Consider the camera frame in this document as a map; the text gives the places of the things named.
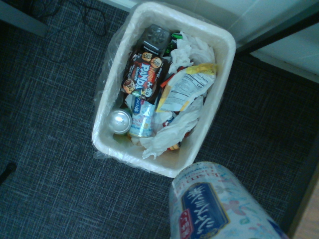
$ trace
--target white wall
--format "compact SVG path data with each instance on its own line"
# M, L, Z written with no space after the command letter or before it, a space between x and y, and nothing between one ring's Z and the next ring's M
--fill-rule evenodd
M144 0L102 0L128 10ZM261 35L319 0L159 0L177 5L228 30L237 45ZM266 55L319 75L319 27L317 25L259 50Z

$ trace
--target snack wrapper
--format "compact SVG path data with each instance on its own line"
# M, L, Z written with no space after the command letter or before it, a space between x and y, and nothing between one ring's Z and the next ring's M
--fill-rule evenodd
M149 52L137 52L132 56L128 72L122 81L122 89L143 100L151 101L158 92L157 84L166 74L167 61Z
M216 79L215 64L200 64L181 70L166 85L156 112L184 111L204 94Z
M164 56L170 56L170 53L173 50L177 49L177 40L178 39L183 39L182 34L176 32L176 33L173 33L171 35L171 41L170 41L170 43L169 43L169 45L168 45L168 47L167 47L167 49L166 49L166 51L164 53Z

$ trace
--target nutrition label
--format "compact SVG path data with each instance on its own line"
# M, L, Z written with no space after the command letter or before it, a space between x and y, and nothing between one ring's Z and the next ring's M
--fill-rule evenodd
M181 111L196 97L204 94L215 80L215 75L203 73L186 74L171 89L164 104L160 108L161 111Z

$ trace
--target trash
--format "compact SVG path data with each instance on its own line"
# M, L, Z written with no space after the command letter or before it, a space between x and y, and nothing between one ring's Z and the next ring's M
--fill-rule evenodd
M170 32L160 26L152 24L144 30L137 43L137 47L142 51L147 51L159 57L163 57L169 42Z
M173 145L173 146L171 146L171 147L169 147L167 150L173 151L173 150L178 150L179 148L180 148L180 142L175 144L175 145Z
M203 100L204 98L199 96L185 111L179 113L172 123L162 128L156 136L141 138L140 142L146 148L143 152L143 159L151 155L156 159L169 147L181 142L185 134L196 126L203 107Z
M131 136L131 142L133 145L141 146L140 138Z
M136 52L122 81L122 89L135 97L154 101L158 84L167 73L168 62L149 52Z
M192 66L194 63L190 61L191 55L191 46L189 42L178 39L177 40L177 49L173 50L170 53L172 57L172 64L169 67L168 73L177 73L177 69L181 66L188 67Z
M177 73L180 66L188 67L200 65L203 63L215 63L215 54L211 46L202 41L198 37L192 37L188 34L180 32L182 39L177 39L177 49L170 54L172 56L172 64L168 73Z
M115 134L125 134L131 128L131 124L132 118L127 111L117 109L110 113L110 127Z
M192 37L191 35L181 32L183 40L190 42L191 55L190 59L195 65L203 63L216 63L214 50L206 42L199 37Z
M170 56L170 53L177 49L177 39L183 39L183 36L180 34L180 33L173 33L171 35L171 40L170 40L170 43L164 53L164 57L169 57Z
M153 128L154 133L157 134L163 127L168 126L175 117L176 114L171 111L155 113Z
M204 94L216 79L215 64L188 67L175 74L166 85L157 112L184 111Z
M131 112L133 112L133 95L128 94L128 96L126 96L125 105L131 110Z
M185 67L181 66L181 67L179 67L179 68L177 69L177 72L180 72L181 70L184 70L184 69L185 69ZM173 74L167 74L165 81L164 81L163 83L161 83L160 87L161 87L161 88L164 88L164 87L168 84L168 82L171 80L171 78L172 78L174 75L175 75L175 73L173 73Z
M153 134L153 115L155 105L135 97L132 114L132 126L129 134L132 137L150 137Z

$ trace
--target metal frame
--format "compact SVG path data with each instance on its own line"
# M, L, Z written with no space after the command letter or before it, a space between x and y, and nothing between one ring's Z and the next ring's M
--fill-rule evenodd
M299 32L319 22L319 2L306 10L284 21L273 29L258 36L254 40L237 48L236 56L243 56L256 51L264 46Z
M0 20L45 37L48 26L0 0Z
M265 63L258 58L250 55L251 52L256 51L264 46L274 43L282 38L306 29L319 22L319 2L315 3L311 7L302 11L301 13L295 15L294 17L288 19L287 21L279 24L273 29L267 31L261 36L255 38L254 40L246 43L245 45L237 48L235 57L241 61L248 64L254 65L256 67L262 68L264 70L273 72L275 74L288 77L289 79L298 82L299 84L306 85L310 88L319 90L319 84L310 81L304 77L298 76L289 71L283 70L276 66ZM297 178L296 186L291 195L290 202L288 204L287 210L284 214L280 227L284 232L288 232L294 217L297 214L297 210L301 205L301 201L305 195L307 187L311 181L311 178L315 172L315 168L319 163L319 129L317 136L312 145L312 149L305 161L302 169L302 173Z

